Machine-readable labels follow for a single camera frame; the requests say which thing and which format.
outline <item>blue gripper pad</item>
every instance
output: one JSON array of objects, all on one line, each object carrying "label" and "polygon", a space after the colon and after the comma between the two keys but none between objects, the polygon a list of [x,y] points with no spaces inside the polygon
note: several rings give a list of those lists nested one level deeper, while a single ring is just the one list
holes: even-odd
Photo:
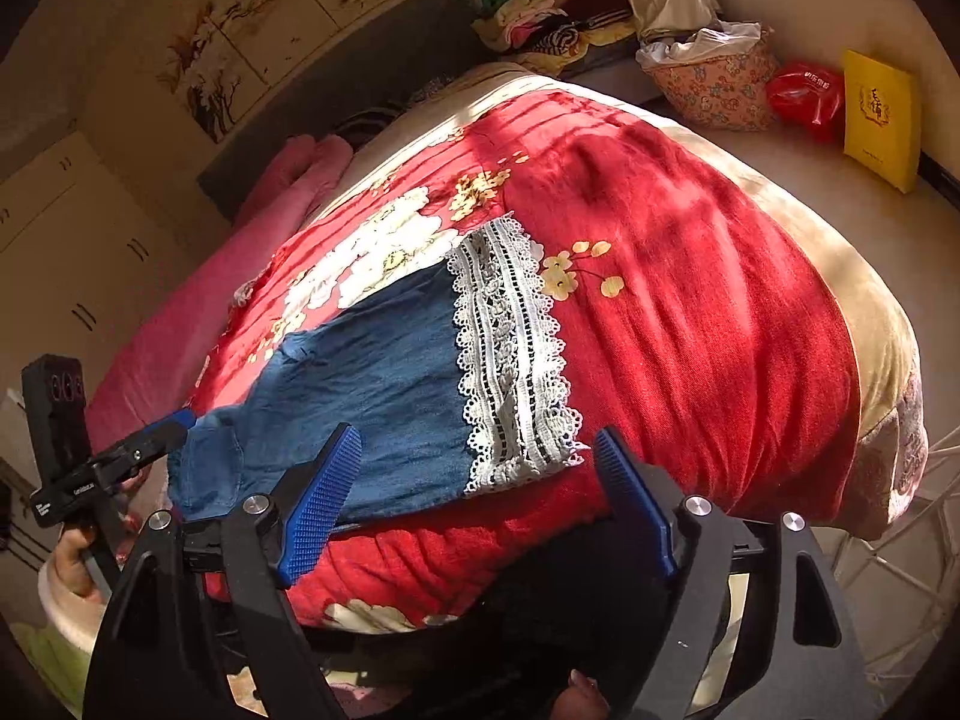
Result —
[{"label": "blue gripper pad", "polygon": [[613,517],[627,528],[630,539],[640,543],[645,559],[651,560],[661,578],[673,577],[678,566],[670,524],[627,453],[606,428],[597,433],[593,443],[593,462]]},{"label": "blue gripper pad", "polygon": [[339,436],[335,432],[320,452],[320,469],[283,524],[283,552],[277,576],[285,587],[292,586],[317,564],[357,479],[362,452],[363,440],[352,425],[344,426]]},{"label": "blue gripper pad", "polygon": [[155,427],[160,427],[160,425],[167,421],[177,422],[189,430],[194,426],[194,424],[196,424],[197,418],[194,416],[194,413],[191,412],[191,410],[180,409],[178,412],[171,413],[171,415],[166,415],[164,418],[158,419],[156,422],[152,422],[139,432],[150,432],[150,430],[154,429]]}]

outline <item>yellow flower pattern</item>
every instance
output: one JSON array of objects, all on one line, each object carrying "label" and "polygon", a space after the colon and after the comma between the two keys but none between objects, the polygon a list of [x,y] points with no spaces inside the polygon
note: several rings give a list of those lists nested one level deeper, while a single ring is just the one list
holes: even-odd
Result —
[{"label": "yellow flower pattern", "polygon": [[600,293],[605,298],[616,298],[626,288],[626,283],[621,276],[614,275],[604,277],[576,266],[578,263],[585,262],[589,259],[602,257],[611,250],[612,246],[610,242],[597,241],[591,245],[589,241],[576,241],[570,248],[573,254],[571,254],[569,250],[563,250],[557,252],[553,257],[545,257],[544,261],[541,262],[543,268],[541,278],[544,279],[542,292],[544,295],[548,295],[549,298],[553,298],[554,300],[566,300],[570,295],[575,293],[580,286],[580,282],[577,279],[578,274],[580,276],[596,276],[602,279]]},{"label": "yellow flower pattern", "polygon": [[564,271],[558,266],[547,268],[541,274],[544,279],[544,295],[548,295],[554,300],[566,300],[576,292],[579,284],[577,283],[577,274],[571,271]]},{"label": "yellow flower pattern", "polygon": [[570,259],[569,251],[561,251],[556,257],[547,257],[544,260],[544,267],[547,269],[559,268],[561,271],[569,271],[572,266],[573,261]]},{"label": "yellow flower pattern", "polygon": [[460,221],[467,218],[478,207],[483,207],[487,201],[496,197],[496,191],[510,178],[510,169],[507,167],[500,172],[480,170],[473,178],[462,175],[457,180],[457,194],[450,197],[449,208],[451,221]]}]

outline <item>human hand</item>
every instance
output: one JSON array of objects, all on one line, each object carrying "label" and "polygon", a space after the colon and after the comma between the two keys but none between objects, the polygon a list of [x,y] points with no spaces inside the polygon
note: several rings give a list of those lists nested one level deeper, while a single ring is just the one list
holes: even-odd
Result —
[{"label": "human hand", "polygon": [[[124,528],[131,536],[124,539],[117,550],[116,559],[119,565],[123,565],[127,555],[130,555],[134,537],[141,525],[139,517],[132,512],[124,516],[123,522]],[[83,563],[83,551],[93,545],[93,539],[96,536],[97,528],[94,525],[64,525],[64,531],[54,547],[54,559],[51,565],[66,589],[74,595],[79,595],[80,598],[102,604],[104,597]]]},{"label": "human hand", "polygon": [[90,548],[96,536],[97,529],[93,525],[64,526],[64,531],[54,547],[52,565],[66,589],[80,598],[102,604],[104,598],[83,564],[83,551]]},{"label": "human hand", "polygon": [[569,688],[553,703],[550,720],[604,720],[608,714],[610,705],[597,689],[596,681],[574,669],[570,672]]}]

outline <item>floral cloth bag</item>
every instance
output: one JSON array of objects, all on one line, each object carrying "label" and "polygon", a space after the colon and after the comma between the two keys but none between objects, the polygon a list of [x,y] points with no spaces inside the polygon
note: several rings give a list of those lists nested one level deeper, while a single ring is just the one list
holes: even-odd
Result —
[{"label": "floral cloth bag", "polygon": [[637,61],[688,121],[762,130],[774,119],[765,87],[779,68],[769,35],[758,23],[719,22],[686,43],[647,44]]}]

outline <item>yellow paper bag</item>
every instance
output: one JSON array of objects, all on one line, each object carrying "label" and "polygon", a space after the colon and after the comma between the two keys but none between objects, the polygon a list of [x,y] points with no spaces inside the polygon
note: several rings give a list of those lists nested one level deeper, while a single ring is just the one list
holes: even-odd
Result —
[{"label": "yellow paper bag", "polygon": [[913,74],[870,59],[844,55],[847,136],[844,153],[910,191],[920,162],[920,89]]}]

